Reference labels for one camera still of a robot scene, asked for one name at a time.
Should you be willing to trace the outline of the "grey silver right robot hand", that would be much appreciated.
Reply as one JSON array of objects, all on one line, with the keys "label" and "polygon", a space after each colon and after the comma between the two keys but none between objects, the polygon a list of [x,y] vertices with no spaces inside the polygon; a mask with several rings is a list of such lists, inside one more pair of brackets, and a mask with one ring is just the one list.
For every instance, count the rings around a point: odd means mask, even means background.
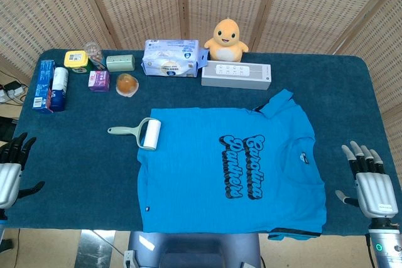
[{"label": "grey silver right robot hand", "polygon": [[352,171],[357,198],[340,190],[335,195],[342,203],[360,208],[367,218],[393,218],[398,213],[396,196],[380,155],[355,141],[341,148]]}]

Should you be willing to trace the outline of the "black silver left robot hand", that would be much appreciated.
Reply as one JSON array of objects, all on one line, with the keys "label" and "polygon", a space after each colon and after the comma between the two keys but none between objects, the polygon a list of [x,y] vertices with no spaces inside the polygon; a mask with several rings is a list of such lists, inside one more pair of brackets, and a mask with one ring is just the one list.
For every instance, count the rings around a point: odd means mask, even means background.
[{"label": "black silver left robot hand", "polygon": [[18,199],[34,195],[45,185],[39,181],[34,187],[21,189],[21,175],[26,166],[32,145],[36,137],[27,138],[28,133],[13,138],[1,146],[1,212],[11,208]]}]

